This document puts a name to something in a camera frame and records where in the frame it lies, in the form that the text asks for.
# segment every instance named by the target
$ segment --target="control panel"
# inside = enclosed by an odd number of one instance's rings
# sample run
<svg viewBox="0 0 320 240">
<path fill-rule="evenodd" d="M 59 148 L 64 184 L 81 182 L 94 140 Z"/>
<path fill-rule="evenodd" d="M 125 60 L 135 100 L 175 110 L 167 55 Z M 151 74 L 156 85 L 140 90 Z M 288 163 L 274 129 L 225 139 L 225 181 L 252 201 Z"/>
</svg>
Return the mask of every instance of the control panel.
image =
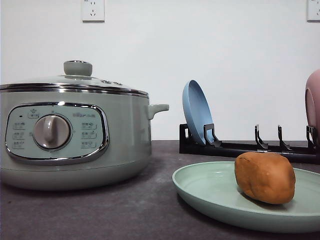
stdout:
<svg viewBox="0 0 320 240">
<path fill-rule="evenodd" d="M 102 110 L 94 105 L 65 102 L 14 108 L 8 116 L 5 135 L 7 150 L 23 161 L 64 164 L 76 163 L 77 159 L 88 161 L 83 158 L 102 151 L 108 140 L 107 118 Z"/>
</svg>

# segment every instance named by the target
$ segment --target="pot lid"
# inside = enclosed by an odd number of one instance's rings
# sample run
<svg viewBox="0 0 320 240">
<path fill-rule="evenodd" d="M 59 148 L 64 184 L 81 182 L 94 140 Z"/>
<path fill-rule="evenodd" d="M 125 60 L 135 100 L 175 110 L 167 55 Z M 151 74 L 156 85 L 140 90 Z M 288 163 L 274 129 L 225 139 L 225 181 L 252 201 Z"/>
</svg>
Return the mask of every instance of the pot lid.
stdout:
<svg viewBox="0 0 320 240">
<path fill-rule="evenodd" d="M 117 81 L 100 79 L 91 76 L 93 66 L 89 62 L 81 60 L 66 61 L 63 64 L 65 75 L 41 77 L 31 79 L 24 83 L 11 83 L 0 85 L 0 91 L 28 89 L 75 89 L 75 90 L 96 90 L 116 91 L 130 94 L 148 96 L 145 91 L 133 89 Z"/>
</svg>

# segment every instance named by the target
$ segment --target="plate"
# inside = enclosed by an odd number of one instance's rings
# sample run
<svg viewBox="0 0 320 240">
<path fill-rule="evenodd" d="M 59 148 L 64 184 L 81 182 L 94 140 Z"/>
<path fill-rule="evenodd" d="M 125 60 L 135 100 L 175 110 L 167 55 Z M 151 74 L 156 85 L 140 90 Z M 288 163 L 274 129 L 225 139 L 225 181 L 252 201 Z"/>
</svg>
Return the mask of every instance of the plate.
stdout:
<svg viewBox="0 0 320 240">
<path fill-rule="evenodd" d="M 195 80 L 187 82 L 184 86 L 182 105 L 193 139 L 200 145 L 206 145 L 204 125 L 212 124 L 213 121 L 205 94 Z M 214 141 L 211 131 L 208 131 L 207 138 L 210 142 Z"/>
<path fill-rule="evenodd" d="M 190 206 L 226 224 L 271 233 L 320 231 L 320 174 L 294 168 L 293 199 L 272 205 L 242 193 L 234 165 L 230 161 L 192 164 L 176 170 L 172 180 Z"/>
</svg>

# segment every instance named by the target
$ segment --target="control dial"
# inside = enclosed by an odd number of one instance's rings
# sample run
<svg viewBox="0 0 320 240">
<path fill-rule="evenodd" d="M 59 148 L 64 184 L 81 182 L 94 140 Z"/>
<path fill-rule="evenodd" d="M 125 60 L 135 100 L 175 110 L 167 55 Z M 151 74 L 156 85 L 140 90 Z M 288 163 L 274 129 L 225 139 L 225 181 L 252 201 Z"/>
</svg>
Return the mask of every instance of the control dial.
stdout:
<svg viewBox="0 0 320 240">
<path fill-rule="evenodd" d="M 45 149 L 57 149 L 68 141 L 70 133 L 70 126 L 64 118 L 47 115 L 35 123 L 33 138 Z"/>
</svg>

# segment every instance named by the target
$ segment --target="button label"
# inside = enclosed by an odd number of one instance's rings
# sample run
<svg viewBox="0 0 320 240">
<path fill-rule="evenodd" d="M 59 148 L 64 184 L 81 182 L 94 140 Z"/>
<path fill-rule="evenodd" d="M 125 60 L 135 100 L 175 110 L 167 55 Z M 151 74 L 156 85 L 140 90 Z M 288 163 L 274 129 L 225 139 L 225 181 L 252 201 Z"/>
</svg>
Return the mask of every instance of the button label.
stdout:
<svg viewBox="0 0 320 240">
<path fill-rule="evenodd" d="M 82 149 L 93 149 L 96 147 L 95 141 L 82 141 L 81 142 L 81 148 Z"/>
<path fill-rule="evenodd" d="M 15 122 L 13 124 L 14 130 L 25 130 L 26 129 L 26 123 L 24 121 L 22 122 Z"/>
<path fill-rule="evenodd" d="M 97 133 L 95 131 L 83 131 L 81 133 L 82 139 L 96 139 Z"/>
<path fill-rule="evenodd" d="M 21 132 L 14 132 L 12 134 L 13 140 L 25 140 L 25 133 L 23 131 Z"/>
<path fill-rule="evenodd" d="M 36 109 L 31 109 L 30 112 L 28 113 L 28 118 L 29 119 L 38 119 L 39 118 L 39 113 Z"/>
<path fill-rule="evenodd" d="M 12 143 L 12 148 L 13 149 L 25 149 L 24 143 L 25 143 L 24 141 L 14 141 Z"/>
<path fill-rule="evenodd" d="M 97 124 L 93 122 L 83 122 L 81 123 L 81 129 L 82 130 L 94 130 L 97 128 Z"/>
</svg>

